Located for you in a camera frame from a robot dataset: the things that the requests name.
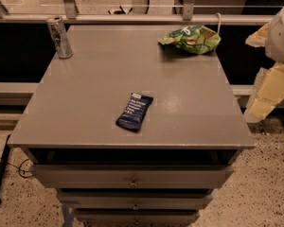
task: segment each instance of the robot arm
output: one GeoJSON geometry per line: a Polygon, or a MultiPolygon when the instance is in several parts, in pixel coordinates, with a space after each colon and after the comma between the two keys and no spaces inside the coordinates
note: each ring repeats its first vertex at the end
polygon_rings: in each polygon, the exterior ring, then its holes
{"type": "Polygon", "coordinates": [[[284,8],[270,24],[265,43],[266,56],[284,63],[284,8]]]}
{"type": "Polygon", "coordinates": [[[244,112],[247,123],[258,123],[265,119],[284,99],[284,8],[270,23],[265,54],[275,61],[275,65],[269,71],[262,70],[256,77],[254,92],[244,112]]]}

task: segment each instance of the dark wall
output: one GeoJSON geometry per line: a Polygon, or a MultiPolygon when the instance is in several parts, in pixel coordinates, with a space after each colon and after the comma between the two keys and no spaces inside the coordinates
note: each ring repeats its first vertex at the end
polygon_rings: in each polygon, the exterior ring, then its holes
{"type": "Polygon", "coordinates": [[[216,52],[230,84],[254,84],[260,67],[269,69],[275,62],[265,56],[265,48],[245,44],[260,26],[222,26],[221,43],[216,52]]]}
{"type": "MultiPolygon", "coordinates": [[[[274,62],[264,48],[245,44],[259,26],[222,26],[217,54],[231,84],[253,84],[274,62]]],[[[0,24],[0,81],[39,82],[55,54],[46,24],[0,24]]]]}
{"type": "Polygon", "coordinates": [[[46,24],[0,24],[0,81],[39,82],[54,54],[46,24]]]}

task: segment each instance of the black cable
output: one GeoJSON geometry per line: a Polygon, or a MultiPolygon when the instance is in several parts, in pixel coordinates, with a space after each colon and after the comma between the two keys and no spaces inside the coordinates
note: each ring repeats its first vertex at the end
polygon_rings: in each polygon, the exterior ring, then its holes
{"type": "Polygon", "coordinates": [[[11,166],[13,166],[13,167],[15,167],[15,168],[17,168],[17,169],[18,169],[18,174],[19,174],[19,176],[25,179],[25,178],[30,178],[30,177],[32,177],[32,174],[29,175],[29,176],[25,176],[25,174],[27,174],[27,173],[29,172],[28,170],[23,170],[23,169],[21,169],[22,165],[23,165],[25,162],[27,162],[27,161],[29,161],[29,159],[24,160],[19,166],[13,165],[12,163],[8,163],[8,164],[11,165],[11,166]]]}

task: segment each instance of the gray table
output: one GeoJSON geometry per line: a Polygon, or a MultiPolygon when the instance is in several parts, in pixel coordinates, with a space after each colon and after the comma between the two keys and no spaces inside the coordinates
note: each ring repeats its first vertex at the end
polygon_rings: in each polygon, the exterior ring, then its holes
{"type": "MultiPolygon", "coordinates": [[[[129,186],[140,200],[148,200],[149,196],[143,194],[158,194],[160,189],[182,189],[179,194],[194,194],[190,198],[197,201],[208,198],[210,189],[221,187],[241,151],[254,147],[215,52],[195,56],[172,45],[158,44],[160,37],[177,28],[71,26],[68,36],[73,57],[60,60],[55,56],[10,137],[9,145],[21,147],[34,162],[34,174],[44,186],[90,190],[83,196],[59,191],[62,203],[88,209],[76,212],[79,219],[160,222],[162,218],[153,216],[166,216],[162,206],[157,215],[148,212],[155,211],[155,205],[148,205],[144,212],[135,208],[133,213],[125,205],[119,207],[123,212],[117,212],[117,207],[108,204],[113,212],[99,212],[91,204],[95,202],[92,189],[122,190],[122,200],[129,186]],[[154,97],[138,133],[115,125],[132,92],[154,97]],[[194,153],[209,158],[196,157],[191,162],[179,159],[193,157],[194,153]],[[164,163],[159,166],[156,161],[161,157],[164,163]],[[142,194],[140,189],[148,190],[142,194]],[[200,195],[198,189],[206,190],[206,194],[200,195]],[[85,201],[75,204],[74,198],[85,201]]],[[[196,213],[191,218],[187,208],[182,210],[173,215],[169,209],[173,221],[197,218],[196,213]]]]}

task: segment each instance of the drawer handle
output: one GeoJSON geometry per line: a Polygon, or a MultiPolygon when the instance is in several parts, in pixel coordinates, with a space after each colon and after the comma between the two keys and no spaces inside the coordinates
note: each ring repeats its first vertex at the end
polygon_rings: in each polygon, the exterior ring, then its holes
{"type": "Polygon", "coordinates": [[[132,182],[129,183],[129,186],[130,186],[131,188],[136,188],[136,187],[139,186],[139,184],[135,181],[135,178],[132,178],[132,182]]]}
{"type": "Polygon", "coordinates": [[[134,206],[133,206],[133,210],[139,210],[140,208],[139,208],[139,206],[137,205],[137,204],[135,204],[134,206]]]}

